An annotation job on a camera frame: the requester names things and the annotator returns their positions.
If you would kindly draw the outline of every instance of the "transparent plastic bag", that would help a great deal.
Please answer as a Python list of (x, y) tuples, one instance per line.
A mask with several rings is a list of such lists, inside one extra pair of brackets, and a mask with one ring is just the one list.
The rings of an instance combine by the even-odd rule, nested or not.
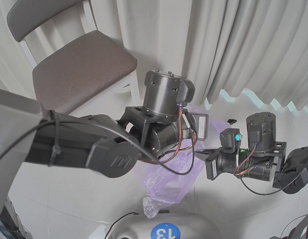
[[(188, 111), (193, 113), (207, 114), (207, 111), (199, 106), (188, 105)], [(227, 122), (209, 117), (208, 134), (205, 141), (197, 141), (195, 150), (219, 148), (219, 133), (231, 127)], [(192, 144), (191, 139), (182, 141), (181, 148)], [(162, 158), (165, 160), (173, 153)], [(166, 165), (177, 172), (186, 172), (192, 164), (192, 149), (180, 151), (175, 158)], [(202, 171), (205, 163), (195, 158), (192, 171), (187, 175), (176, 175), (164, 169), (160, 165), (138, 162), (134, 173), (144, 185), (148, 197), (143, 199), (144, 213), (148, 218), (154, 217), (158, 211), (167, 206), (179, 203), (194, 184)]]

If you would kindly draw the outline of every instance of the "blue circular sticker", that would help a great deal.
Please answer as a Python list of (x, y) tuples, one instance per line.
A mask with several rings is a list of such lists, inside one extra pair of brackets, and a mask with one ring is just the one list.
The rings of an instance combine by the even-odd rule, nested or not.
[(151, 239), (180, 239), (180, 229), (172, 223), (158, 224), (152, 229)]

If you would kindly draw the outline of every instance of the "brown chair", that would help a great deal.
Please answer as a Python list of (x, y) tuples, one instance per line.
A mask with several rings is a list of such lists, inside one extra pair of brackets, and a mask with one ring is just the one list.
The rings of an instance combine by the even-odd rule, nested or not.
[[(25, 37), (53, 16), (82, 2), (91, 32), (66, 44), (36, 64)], [(37, 100), (64, 114), (82, 113), (130, 85), (133, 104), (140, 105), (136, 59), (96, 29), (89, 0), (18, 0), (7, 15), (8, 27), (31, 65)]]

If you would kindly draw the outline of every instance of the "brown cushioned seat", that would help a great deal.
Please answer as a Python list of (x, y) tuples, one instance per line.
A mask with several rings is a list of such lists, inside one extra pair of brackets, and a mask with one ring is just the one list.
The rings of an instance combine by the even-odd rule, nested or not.
[(137, 60), (100, 31), (73, 40), (32, 72), (37, 100), (69, 114), (136, 69)]

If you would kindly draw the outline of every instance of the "white curtain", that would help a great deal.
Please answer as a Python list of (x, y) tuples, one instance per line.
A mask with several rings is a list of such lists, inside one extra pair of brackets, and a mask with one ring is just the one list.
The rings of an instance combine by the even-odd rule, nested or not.
[[(31, 66), (6, 24), (17, 0), (0, 0), (0, 88), (34, 98)], [(193, 102), (244, 87), (308, 106), (308, 0), (91, 0), (98, 29), (138, 60), (141, 96), (148, 70), (191, 79)], [(36, 62), (88, 32), (82, 5), (49, 20), (26, 40)]]

